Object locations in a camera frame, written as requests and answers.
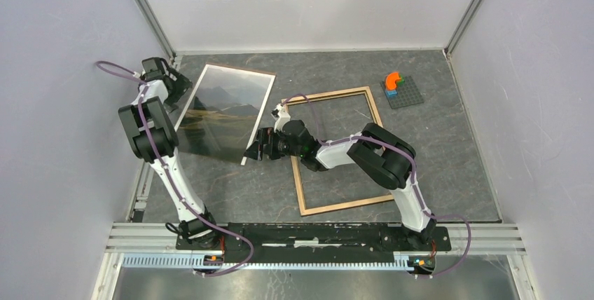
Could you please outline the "landscape photo print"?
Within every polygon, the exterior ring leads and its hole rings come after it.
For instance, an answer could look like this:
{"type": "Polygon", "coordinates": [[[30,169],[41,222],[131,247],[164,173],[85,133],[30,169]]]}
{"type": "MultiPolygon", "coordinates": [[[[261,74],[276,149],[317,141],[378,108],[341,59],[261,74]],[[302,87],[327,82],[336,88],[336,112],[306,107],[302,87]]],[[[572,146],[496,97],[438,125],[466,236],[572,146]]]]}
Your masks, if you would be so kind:
{"type": "Polygon", "coordinates": [[[244,165],[276,74],[206,64],[175,128],[178,150],[244,165]]]}

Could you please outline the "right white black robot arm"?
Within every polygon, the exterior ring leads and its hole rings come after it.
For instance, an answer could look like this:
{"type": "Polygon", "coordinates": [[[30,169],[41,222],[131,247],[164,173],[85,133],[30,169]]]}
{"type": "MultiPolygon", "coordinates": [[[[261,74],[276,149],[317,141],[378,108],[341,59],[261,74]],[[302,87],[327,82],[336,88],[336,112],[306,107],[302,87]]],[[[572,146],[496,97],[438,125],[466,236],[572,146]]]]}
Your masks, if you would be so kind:
{"type": "Polygon", "coordinates": [[[417,180],[414,148],[376,123],[368,123],[354,135],[321,141],[301,120],[282,128],[260,128],[244,157],[261,161],[293,156],[313,172],[343,165],[357,165],[376,184],[387,189],[401,215],[406,244],[425,248],[433,239],[434,215],[422,196],[417,180]]]}

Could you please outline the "wooden picture frame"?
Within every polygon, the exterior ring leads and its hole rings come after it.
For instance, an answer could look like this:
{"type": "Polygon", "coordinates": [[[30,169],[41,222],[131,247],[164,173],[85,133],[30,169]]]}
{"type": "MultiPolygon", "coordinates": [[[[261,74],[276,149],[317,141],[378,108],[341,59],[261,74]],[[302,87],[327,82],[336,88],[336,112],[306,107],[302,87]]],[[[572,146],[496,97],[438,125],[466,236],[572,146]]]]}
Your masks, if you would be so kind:
{"type": "MultiPolygon", "coordinates": [[[[297,104],[304,104],[309,103],[312,104],[313,102],[319,102],[324,100],[333,100],[343,97],[351,97],[355,95],[363,95],[366,99],[368,108],[371,112],[371,118],[374,123],[381,126],[382,121],[381,117],[378,113],[378,108],[376,106],[375,100],[373,98],[373,94],[371,89],[368,86],[358,87],[358,88],[350,88],[345,90],[334,90],[325,93],[317,93],[311,95],[303,95],[303,94],[296,94],[283,99],[281,101],[281,105],[284,107],[282,111],[285,113],[289,112],[290,105],[297,105],[297,104]]],[[[353,136],[346,137],[345,139],[339,139],[330,141],[329,145],[322,146],[322,163],[329,164],[332,168],[335,168],[340,165],[349,165],[353,163],[353,160],[347,156],[347,150],[350,146],[352,146],[355,142],[353,136]]],[[[393,197],[391,194],[377,196],[372,198],[365,198],[360,200],[354,200],[350,202],[338,203],[333,205],[326,205],[321,207],[313,207],[308,208],[305,202],[305,195],[303,192],[303,184],[301,179],[301,172],[300,172],[300,163],[298,158],[295,156],[291,157],[291,165],[293,169],[293,178],[296,186],[296,195],[298,199],[299,205],[299,212],[302,217],[311,216],[314,214],[322,214],[327,212],[335,212],[340,210],[351,209],[355,207],[362,207],[367,205],[375,205],[378,203],[385,203],[389,201],[393,201],[393,197]]]]}

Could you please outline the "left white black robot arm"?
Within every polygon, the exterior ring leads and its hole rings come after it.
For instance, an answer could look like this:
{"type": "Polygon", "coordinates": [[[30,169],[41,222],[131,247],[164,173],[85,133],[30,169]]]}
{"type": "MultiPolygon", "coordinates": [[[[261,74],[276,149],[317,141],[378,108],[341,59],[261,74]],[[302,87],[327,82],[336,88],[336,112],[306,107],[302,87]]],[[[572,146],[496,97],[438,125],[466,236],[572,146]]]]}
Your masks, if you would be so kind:
{"type": "Polygon", "coordinates": [[[141,64],[143,72],[132,75],[139,82],[138,94],[118,110],[127,140],[134,155],[161,178],[174,203],[179,223],[167,222],[165,227],[177,236],[176,248],[212,249],[220,243],[220,230],[179,162],[179,138],[166,111],[192,83],[161,57],[147,58],[141,64]]]}

